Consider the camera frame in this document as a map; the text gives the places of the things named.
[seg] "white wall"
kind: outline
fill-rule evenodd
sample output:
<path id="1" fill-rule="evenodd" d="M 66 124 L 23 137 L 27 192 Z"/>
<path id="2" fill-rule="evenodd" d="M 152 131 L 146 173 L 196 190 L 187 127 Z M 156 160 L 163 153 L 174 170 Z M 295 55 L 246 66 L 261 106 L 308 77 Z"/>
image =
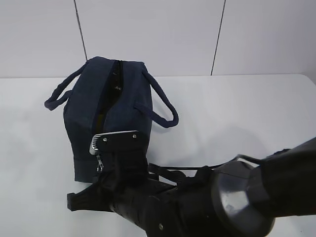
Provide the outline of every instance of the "white wall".
<path id="1" fill-rule="evenodd" d="M 315 0 L 227 0 L 214 75 L 299 73 L 316 82 Z"/>
<path id="2" fill-rule="evenodd" d="M 155 76 L 210 75 L 224 0 L 77 0 L 88 57 L 144 61 Z"/>
<path id="3" fill-rule="evenodd" d="M 64 77 L 84 62 L 71 0 L 0 1 L 0 78 Z"/>
<path id="4" fill-rule="evenodd" d="M 224 0 L 77 0 L 87 56 L 144 61 L 155 76 L 210 75 Z M 226 0 L 213 75 L 316 82 L 315 0 Z M 84 51 L 72 0 L 2 0 L 0 78 L 65 77 Z"/>

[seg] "white table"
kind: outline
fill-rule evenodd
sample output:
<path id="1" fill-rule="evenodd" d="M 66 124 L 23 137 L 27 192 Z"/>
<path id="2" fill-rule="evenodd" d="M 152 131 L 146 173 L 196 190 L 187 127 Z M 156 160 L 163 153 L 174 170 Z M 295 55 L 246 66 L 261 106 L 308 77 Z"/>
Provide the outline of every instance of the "white table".
<path id="1" fill-rule="evenodd" d="M 43 102 L 62 78 L 0 79 L 0 236 L 126 237 L 145 233 L 113 213 L 70 212 L 74 182 L 62 107 Z M 157 78 L 177 108 L 172 129 L 153 123 L 149 162 L 214 165 L 264 158 L 316 136 L 316 86 L 302 75 Z M 155 111 L 171 118 L 156 94 Z M 315 216 L 276 221 L 270 237 L 312 237 Z"/>

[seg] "black strap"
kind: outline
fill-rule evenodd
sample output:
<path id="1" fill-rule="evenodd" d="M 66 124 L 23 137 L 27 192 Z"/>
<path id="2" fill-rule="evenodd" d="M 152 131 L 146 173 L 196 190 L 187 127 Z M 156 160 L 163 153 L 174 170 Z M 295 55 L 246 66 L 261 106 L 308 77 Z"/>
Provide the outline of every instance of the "black strap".
<path id="1" fill-rule="evenodd" d="M 63 104 L 72 93 L 72 90 L 68 90 L 65 92 L 65 94 L 58 99 L 58 97 L 61 95 L 61 93 L 66 89 L 66 87 L 77 77 L 79 76 L 89 61 L 87 61 L 80 69 L 69 75 L 62 83 L 60 83 L 57 88 L 53 91 L 51 97 L 45 101 L 44 106 L 48 108 L 49 110 L 54 110 L 61 104 Z"/>
<path id="2" fill-rule="evenodd" d="M 144 77 L 148 80 L 149 84 L 152 86 L 152 88 L 155 90 L 155 92 L 158 94 L 158 96 L 162 99 L 162 101 L 165 103 L 165 105 L 171 110 L 173 115 L 173 120 L 167 121 L 165 118 L 162 118 L 158 114 L 156 114 L 152 109 L 148 108 L 147 106 L 135 103 L 134 108 L 141 111 L 143 114 L 148 116 L 151 120 L 158 123 L 160 126 L 168 128 L 168 127 L 174 127 L 179 122 L 179 116 L 176 111 L 176 109 L 173 107 L 173 105 L 169 102 L 167 96 L 165 95 L 164 91 L 158 84 L 158 82 L 146 71 L 143 71 Z"/>

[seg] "black cylinder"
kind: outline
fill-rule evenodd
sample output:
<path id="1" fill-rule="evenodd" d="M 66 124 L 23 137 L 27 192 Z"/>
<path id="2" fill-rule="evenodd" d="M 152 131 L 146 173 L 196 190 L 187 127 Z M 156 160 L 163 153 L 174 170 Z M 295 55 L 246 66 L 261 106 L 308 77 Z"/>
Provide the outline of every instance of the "black cylinder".
<path id="1" fill-rule="evenodd" d="M 251 171 L 248 195 L 271 217 L 316 214 L 316 138 L 263 160 Z"/>

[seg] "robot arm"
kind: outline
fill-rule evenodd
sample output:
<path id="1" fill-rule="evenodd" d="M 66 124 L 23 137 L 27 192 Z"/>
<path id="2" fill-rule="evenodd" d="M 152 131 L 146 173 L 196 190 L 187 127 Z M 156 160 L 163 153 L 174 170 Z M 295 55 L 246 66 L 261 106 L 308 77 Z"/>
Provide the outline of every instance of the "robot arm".
<path id="1" fill-rule="evenodd" d="M 148 237 L 264 237 L 276 217 L 316 214 L 316 138 L 263 160 L 241 157 L 257 167 L 235 158 L 195 177 L 148 165 L 147 143 L 137 131 L 96 135 L 91 152 L 111 158 L 95 184 L 68 194 L 68 208 L 115 212 Z"/>

